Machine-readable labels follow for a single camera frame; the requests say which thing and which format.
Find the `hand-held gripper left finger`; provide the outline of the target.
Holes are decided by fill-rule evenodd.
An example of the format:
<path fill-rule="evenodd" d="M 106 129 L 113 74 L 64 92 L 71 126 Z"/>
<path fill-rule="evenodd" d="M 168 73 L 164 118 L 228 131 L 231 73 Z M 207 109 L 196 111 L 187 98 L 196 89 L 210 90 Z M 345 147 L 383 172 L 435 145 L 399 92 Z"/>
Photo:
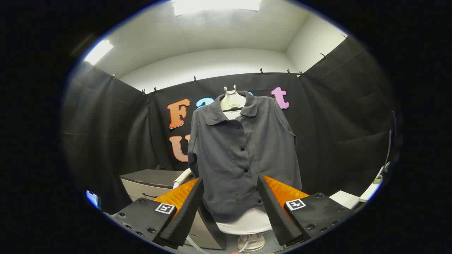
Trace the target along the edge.
<path fill-rule="evenodd" d="M 190 233 L 203 194 L 203 180 L 196 178 L 154 200 L 139 198 L 110 219 L 146 242 L 178 249 Z"/>

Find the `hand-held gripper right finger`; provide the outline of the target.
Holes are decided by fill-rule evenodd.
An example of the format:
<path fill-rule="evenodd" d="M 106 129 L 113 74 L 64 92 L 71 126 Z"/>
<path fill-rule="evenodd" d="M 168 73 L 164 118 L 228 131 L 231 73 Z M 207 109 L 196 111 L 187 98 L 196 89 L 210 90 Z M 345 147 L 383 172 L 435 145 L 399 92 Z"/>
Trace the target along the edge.
<path fill-rule="evenodd" d="M 323 193 L 308 195 L 266 175 L 258 176 L 257 188 L 281 246 L 319 238 L 355 214 Z"/>

